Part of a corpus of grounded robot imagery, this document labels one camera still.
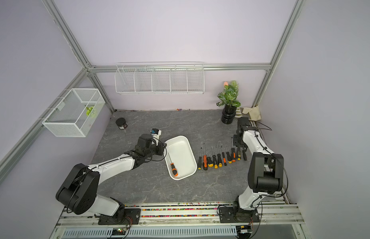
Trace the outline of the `white plastic storage box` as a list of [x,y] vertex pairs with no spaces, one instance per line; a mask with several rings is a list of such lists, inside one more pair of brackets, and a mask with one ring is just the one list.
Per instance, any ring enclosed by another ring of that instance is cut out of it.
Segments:
[[[165,163],[170,177],[179,181],[194,175],[198,167],[189,140],[180,135],[166,140],[165,144],[167,145],[164,153]],[[177,177],[172,173],[169,156],[178,171]]]

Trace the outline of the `small black handle screwdriver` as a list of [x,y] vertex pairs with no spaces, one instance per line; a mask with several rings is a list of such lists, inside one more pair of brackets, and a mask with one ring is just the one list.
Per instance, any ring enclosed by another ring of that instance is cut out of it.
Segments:
[[231,164],[232,163],[232,158],[231,158],[230,152],[227,149],[227,146],[226,145],[225,145],[225,151],[226,151],[228,163]]

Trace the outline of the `slim black orange screwdriver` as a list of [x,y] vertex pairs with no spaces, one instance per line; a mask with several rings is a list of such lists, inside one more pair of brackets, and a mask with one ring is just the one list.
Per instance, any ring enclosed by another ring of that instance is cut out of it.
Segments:
[[222,151],[223,164],[224,164],[224,166],[227,166],[225,152],[223,151],[223,146],[222,145],[221,145],[221,151]]

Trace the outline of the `short black yellow screwdriver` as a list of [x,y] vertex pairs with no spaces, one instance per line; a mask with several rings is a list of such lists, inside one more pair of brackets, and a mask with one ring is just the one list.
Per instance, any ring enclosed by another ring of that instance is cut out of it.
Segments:
[[212,161],[212,159],[209,155],[207,155],[207,164],[208,164],[208,167],[213,167],[214,166],[213,161]]

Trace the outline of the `grey orange collar screwdriver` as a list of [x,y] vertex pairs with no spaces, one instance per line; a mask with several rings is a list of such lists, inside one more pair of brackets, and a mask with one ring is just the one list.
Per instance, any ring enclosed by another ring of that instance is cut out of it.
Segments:
[[234,147],[234,141],[233,141],[233,137],[231,138],[231,158],[232,158],[232,162],[235,162],[236,161],[236,153],[235,153],[235,147]]

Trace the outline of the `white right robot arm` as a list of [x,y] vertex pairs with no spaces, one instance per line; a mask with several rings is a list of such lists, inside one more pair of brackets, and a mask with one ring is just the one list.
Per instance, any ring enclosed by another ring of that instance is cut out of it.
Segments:
[[285,173],[284,158],[270,150],[262,139],[260,130],[247,117],[238,119],[233,145],[251,153],[247,175],[248,186],[234,202],[235,214],[249,214],[256,211],[264,197],[278,198],[283,188]]

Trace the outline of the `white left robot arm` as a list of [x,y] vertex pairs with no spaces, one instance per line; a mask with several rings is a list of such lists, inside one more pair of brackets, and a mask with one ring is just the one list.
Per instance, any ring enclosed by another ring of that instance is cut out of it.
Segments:
[[134,149],[114,159],[92,165],[75,165],[56,193],[56,200],[70,212],[81,215],[92,212],[112,218],[123,217],[124,204],[98,194],[98,186],[105,180],[138,168],[154,155],[163,156],[166,144],[160,141],[157,128],[142,134]]

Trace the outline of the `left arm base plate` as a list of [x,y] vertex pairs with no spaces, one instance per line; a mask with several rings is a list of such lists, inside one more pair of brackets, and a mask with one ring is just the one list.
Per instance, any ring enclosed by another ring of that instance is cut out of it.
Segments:
[[101,215],[99,225],[137,225],[141,216],[140,208],[119,209],[114,216]]

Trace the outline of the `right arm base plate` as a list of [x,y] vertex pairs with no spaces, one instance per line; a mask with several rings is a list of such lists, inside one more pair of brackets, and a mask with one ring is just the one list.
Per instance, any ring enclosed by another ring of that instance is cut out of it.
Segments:
[[258,210],[242,210],[241,208],[227,207],[220,205],[217,207],[217,215],[221,223],[258,223],[260,217]]

